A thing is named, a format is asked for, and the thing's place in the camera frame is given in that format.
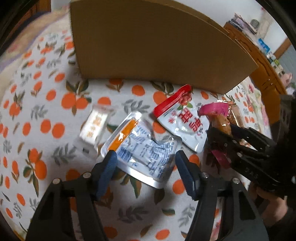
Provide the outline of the person's right hand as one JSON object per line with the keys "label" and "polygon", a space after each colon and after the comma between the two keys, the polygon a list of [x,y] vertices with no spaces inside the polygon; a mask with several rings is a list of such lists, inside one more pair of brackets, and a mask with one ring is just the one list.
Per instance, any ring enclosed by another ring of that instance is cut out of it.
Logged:
{"label": "person's right hand", "polygon": [[275,196],[257,187],[253,182],[248,187],[248,193],[253,201],[258,197],[267,200],[267,207],[263,210],[261,217],[266,226],[272,226],[282,220],[287,214],[287,200]]}

